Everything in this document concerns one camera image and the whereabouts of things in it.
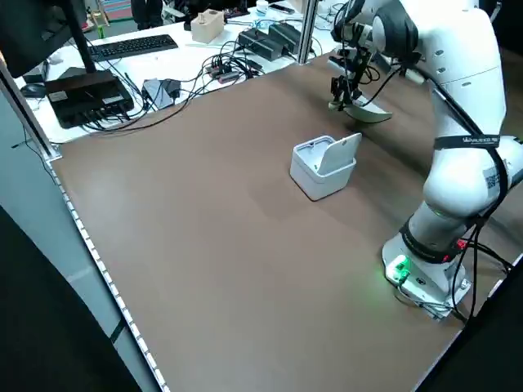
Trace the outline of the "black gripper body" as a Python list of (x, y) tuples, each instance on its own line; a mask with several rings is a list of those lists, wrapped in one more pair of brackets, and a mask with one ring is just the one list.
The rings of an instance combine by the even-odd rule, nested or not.
[(360, 77), (371, 58), (371, 52), (365, 47), (346, 47), (344, 61), (350, 77)]

